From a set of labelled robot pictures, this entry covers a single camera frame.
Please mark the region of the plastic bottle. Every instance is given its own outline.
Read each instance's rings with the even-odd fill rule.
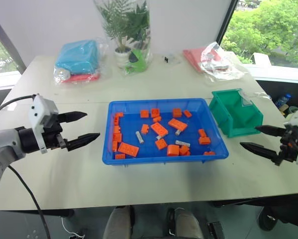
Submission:
[[[286,104],[292,96],[290,94],[285,94],[284,96],[280,97],[278,100],[275,101],[275,105],[277,108],[280,108],[284,104]]]

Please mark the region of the person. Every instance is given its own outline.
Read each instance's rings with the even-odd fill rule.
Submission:
[[[177,208],[174,210],[174,219],[175,237],[172,237],[173,239],[204,239],[199,222],[191,212]],[[133,208],[131,206],[116,207],[108,219],[102,239],[130,239],[133,224]]]

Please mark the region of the blue towel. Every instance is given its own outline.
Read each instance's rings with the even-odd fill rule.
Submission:
[[[62,48],[55,63],[72,75],[92,74],[98,67],[98,50],[94,40],[67,43]]]

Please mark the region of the green plastic bin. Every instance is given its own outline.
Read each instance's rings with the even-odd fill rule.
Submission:
[[[227,137],[237,137],[260,133],[254,127],[263,124],[263,114],[253,103],[243,106],[239,91],[213,91],[214,95],[209,109],[212,112],[218,127]]]

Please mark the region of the table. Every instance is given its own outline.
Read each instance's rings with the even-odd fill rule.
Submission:
[[[13,163],[33,191],[41,209],[69,209],[129,204],[152,204],[230,200],[298,193],[298,165],[275,166],[240,146],[241,141],[279,149],[276,137],[256,134],[227,138],[220,131],[230,156],[207,163],[167,163],[109,166],[102,162],[108,103],[113,100],[205,98],[211,91],[243,88],[264,114],[264,124],[282,126],[284,118],[266,98],[254,97],[263,89],[251,76],[224,83],[210,83],[182,59],[165,65],[155,57],[141,74],[123,76],[112,66],[111,76],[75,88],[60,88],[52,82],[54,57],[39,56],[29,65],[7,99],[39,92],[54,100],[61,113],[83,111],[88,116],[64,123],[63,137],[76,138],[101,132],[91,144],[71,152],[56,149],[42,155],[28,154]],[[0,129],[30,127],[30,101],[19,102],[13,111],[0,112]],[[0,210],[34,210],[31,197],[10,170],[0,183]]]

